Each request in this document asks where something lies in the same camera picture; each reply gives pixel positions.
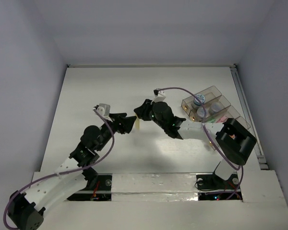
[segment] clear acrylic box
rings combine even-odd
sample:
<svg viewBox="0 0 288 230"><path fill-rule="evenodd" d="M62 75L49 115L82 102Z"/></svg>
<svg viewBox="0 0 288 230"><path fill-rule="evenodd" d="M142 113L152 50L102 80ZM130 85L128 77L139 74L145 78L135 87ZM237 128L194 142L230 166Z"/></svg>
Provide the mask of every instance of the clear acrylic box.
<svg viewBox="0 0 288 230"><path fill-rule="evenodd" d="M197 110L199 108L192 107L194 97L190 96L182 100L181 107L192 121L201 122L202 120L204 120L204 122L208 123L223 123L227 120L227 118L235 118L246 129L249 129L251 127L250 124L245 121L245 119L240 115L240 113L230 104L226 97L223 96L222 93L215 86L211 86L195 94L202 94L205 96L204 107L206 109L207 115L206 118L198 115ZM209 108L215 102L217 102L220 106L219 111L214 114L210 114Z"/></svg>

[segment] white plastic part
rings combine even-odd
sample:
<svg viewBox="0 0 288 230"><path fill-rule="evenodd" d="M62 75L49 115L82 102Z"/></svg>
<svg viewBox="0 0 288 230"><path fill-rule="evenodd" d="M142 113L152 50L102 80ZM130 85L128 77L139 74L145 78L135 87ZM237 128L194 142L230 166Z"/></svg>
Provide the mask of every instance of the white plastic part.
<svg viewBox="0 0 288 230"><path fill-rule="evenodd" d="M208 130L209 135L216 143L216 133L221 131L222 123L205 123L205 127ZM209 142L207 135L204 132L203 124L200 122L184 121L180 125L178 133L182 139L198 139Z"/></svg>
<svg viewBox="0 0 288 230"><path fill-rule="evenodd" d="M98 105L98 108L96 109L96 111L106 120L112 121L112 119L109 117L110 108L111 106L109 104L101 103Z"/></svg>
<svg viewBox="0 0 288 230"><path fill-rule="evenodd" d="M55 173L79 168L75 159L67 158ZM85 188L86 180L82 170L52 177L32 186L25 191L25 198L29 203L35 203L37 211L45 207L47 212L51 207L62 202L75 192Z"/></svg>
<svg viewBox="0 0 288 230"><path fill-rule="evenodd" d="M151 103L162 102L162 101L164 101L165 98L166 98L165 92L163 90L161 90L158 92L158 95L155 96L155 98L153 99L153 101Z"/></svg>
<svg viewBox="0 0 288 230"><path fill-rule="evenodd" d="M223 159L220 164L216 167L215 174L222 178L223 180L227 181L230 176L235 172L235 170Z"/></svg>

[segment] wire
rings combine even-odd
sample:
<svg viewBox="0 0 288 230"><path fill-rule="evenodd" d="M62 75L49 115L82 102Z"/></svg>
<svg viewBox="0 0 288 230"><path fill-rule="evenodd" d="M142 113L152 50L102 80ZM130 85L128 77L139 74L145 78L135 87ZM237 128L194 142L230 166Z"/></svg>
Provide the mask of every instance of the wire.
<svg viewBox="0 0 288 230"><path fill-rule="evenodd" d="M113 149L113 146L114 146L114 142L115 142L115 139L114 139L114 133L110 127L110 125L108 124L108 122L106 121L106 119L104 119L102 117L102 115L99 114L99 112L97 112L96 109L93 110L97 116L99 116L99 118L106 124L107 128L109 129L111 135L112 135L112 144L111 144L111 147L109 148L109 150L107 151L107 153L98 161L96 161L95 163L92 163L90 165L87 165L85 167L82 167L82 168L77 168L77 169L73 169L73 170L68 170L68 171L64 171L64 172L60 172L59 175L66 175L66 174L69 174L69 173L73 173L73 172L78 172L78 171L81 171L81 170L86 170L86 169L89 169L91 168L92 166L100 163L104 158L106 158L110 152L112 151ZM17 230L18 228L13 228L11 226L9 226L9 224L7 223L7 220L6 220L6 216L7 216L7 213L8 213L8 210L9 210L9 206L11 205L12 201L22 192L24 191L25 189L29 188L30 186L32 186L33 184L36 184L40 181L43 181L43 180L46 180L46 179L49 179L51 177L55 177L55 176L58 176L56 173L53 173L53 174L50 174L50 175L47 175L47 176L44 176L42 178L39 178L35 181L32 181L31 183L25 185L23 188L21 188L20 190L18 190L15 194L13 194L8 202L8 204L6 205L5 207L5 210L4 210L4 213L3 213L3 223L4 223L4 226L9 229L9 230Z"/></svg>
<svg viewBox="0 0 288 230"><path fill-rule="evenodd" d="M228 182L228 184L229 184L230 186L232 186L233 189L236 189L236 187L235 187L231 182Z"/></svg>
<svg viewBox="0 0 288 230"><path fill-rule="evenodd" d="M95 188L94 191L93 191L93 194L92 194L92 196L91 196L91 199L93 199L93 198L96 196L95 193L96 193L96 191L97 191L97 189L98 189L99 184L100 184L100 181L97 182L96 188Z"/></svg>
<svg viewBox="0 0 288 230"><path fill-rule="evenodd" d="M197 190L199 190L199 191L202 191L202 192L210 192L210 191L215 191L215 189L199 189L196 185L197 185L198 183L197 182L195 182L195 185L194 185L194 187L197 189Z"/></svg>
<svg viewBox="0 0 288 230"><path fill-rule="evenodd" d="M194 95L193 93L191 93L189 90L186 90L184 88L181 88L181 87L167 87L167 88L162 88L162 89L155 89L157 91L164 91L164 90L182 90L182 91L185 91L187 93L189 93L190 95L192 95L200 104L201 104L201 107L203 108L204 110L204 117L206 117L207 115L207 110L206 108L204 107L204 104L201 102L201 100L196 96ZM205 134L207 135L209 141L211 142L211 144L215 147L215 149L217 150L217 152L222 156L222 158L236 171L238 171L239 169L241 169L241 178L240 178L240 181L239 181L239 184L237 185L237 188L235 189L235 191L227 198L227 199L230 199L236 192L237 192L237 189L239 188L241 182L242 182L242 179L243 179L243 167L242 166L239 166L238 168L236 168L228 159L227 157L224 155L224 153L222 153L222 151L218 148L218 146L215 144L215 142L213 141L212 137L210 136L206 126L205 126L205 123L204 123L204 119L202 119L202 124L203 124L203 129L204 129L204 132Z"/></svg>

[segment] gray wall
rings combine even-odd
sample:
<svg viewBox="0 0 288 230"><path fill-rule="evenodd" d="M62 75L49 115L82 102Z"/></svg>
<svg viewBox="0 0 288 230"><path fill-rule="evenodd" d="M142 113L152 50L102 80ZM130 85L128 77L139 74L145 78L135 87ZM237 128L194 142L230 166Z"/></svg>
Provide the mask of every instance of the gray wall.
<svg viewBox="0 0 288 230"><path fill-rule="evenodd" d="M0 0L0 230L9 195L39 169L65 62L31 0Z"/></svg>
<svg viewBox="0 0 288 230"><path fill-rule="evenodd" d="M264 154L288 204L288 0L273 5L238 67Z"/></svg>
<svg viewBox="0 0 288 230"><path fill-rule="evenodd" d="M35 2L69 64L232 64L274 0Z"/></svg>

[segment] white platform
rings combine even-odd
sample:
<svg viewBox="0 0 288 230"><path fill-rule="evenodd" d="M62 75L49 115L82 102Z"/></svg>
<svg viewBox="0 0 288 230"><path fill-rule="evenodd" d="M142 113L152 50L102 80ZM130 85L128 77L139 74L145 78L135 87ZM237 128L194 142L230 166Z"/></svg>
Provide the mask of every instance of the white platform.
<svg viewBox="0 0 288 230"><path fill-rule="evenodd" d="M229 68L67 69L41 172L61 164L87 126L102 125L92 111L96 104L110 104L112 113L134 115L134 108L154 97L155 88L179 86L195 93L212 85L243 114ZM166 91L166 95L173 113L187 118L180 104L189 95L178 90ZM141 121L140 131L115 138L111 154L95 167L99 173L212 172L221 160L202 141L171 139L153 122ZM100 156L107 150L105 147ZM260 169L254 152L246 167Z"/></svg>
<svg viewBox="0 0 288 230"><path fill-rule="evenodd" d="M110 104L112 113L134 115L134 108L146 98L153 98L155 88L179 86L195 93L212 85L243 114L229 68L67 69L41 172L35 178L52 173L75 149L87 126L102 125L92 111L96 104ZM177 90L166 91L166 95L173 113L187 117L180 104L188 95ZM188 180L188 175L177 173L212 172L220 156L202 141L167 137L153 122L141 121L139 131L116 134L115 138L111 154L94 169L99 173L115 173L113 191L120 197L111 202L63 202L47 216L41 230L288 230L288 208L277 177L273 171L260 171L254 152L245 166L241 184L244 202L196 199L170 202L174 199L158 196L171 189L180 194L197 192L191 187L192 176L190 182L181 184L181 179ZM152 178L152 173L171 174ZM156 179L162 180L158 181L159 186L150 183ZM138 195L121 196L152 192L157 195L146 196L146 200L159 202L142 202Z"/></svg>

